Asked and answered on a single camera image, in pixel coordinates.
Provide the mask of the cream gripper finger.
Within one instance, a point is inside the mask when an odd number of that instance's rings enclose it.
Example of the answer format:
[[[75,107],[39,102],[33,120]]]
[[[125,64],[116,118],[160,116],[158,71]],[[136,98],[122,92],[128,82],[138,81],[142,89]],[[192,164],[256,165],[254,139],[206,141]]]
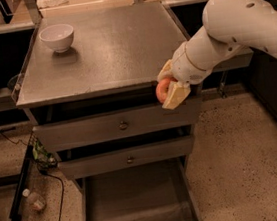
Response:
[[[160,82],[162,79],[172,77],[172,60],[168,60],[163,66],[160,73],[157,75],[157,81]]]
[[[170,98],[166,98],[166,101],[162,104],[164,109],[176,109],[191,93],[190,87],[188,85],[184,86],[179,81],[176,82],[174,88],[173,95]]]

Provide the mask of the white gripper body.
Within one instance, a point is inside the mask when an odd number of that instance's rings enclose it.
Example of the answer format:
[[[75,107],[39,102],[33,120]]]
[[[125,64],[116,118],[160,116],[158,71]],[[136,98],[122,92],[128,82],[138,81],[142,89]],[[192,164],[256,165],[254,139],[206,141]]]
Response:
[[[190,58],[187,57],[186,45],[187,42],[184,41],[172,56],[172,76],[183,84],[200,84],[212,73],[212,70],[200,70],[191,63]]]

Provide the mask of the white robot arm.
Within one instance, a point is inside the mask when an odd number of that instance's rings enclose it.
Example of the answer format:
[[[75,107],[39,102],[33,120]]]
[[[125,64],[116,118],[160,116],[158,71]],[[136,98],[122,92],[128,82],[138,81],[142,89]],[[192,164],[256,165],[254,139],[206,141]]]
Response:
[[[221,62],[245,47],[277,59],[277,11],[265,0],[209,0],[202,27],[183,42],[158,74],[157,99],[175,109]]]

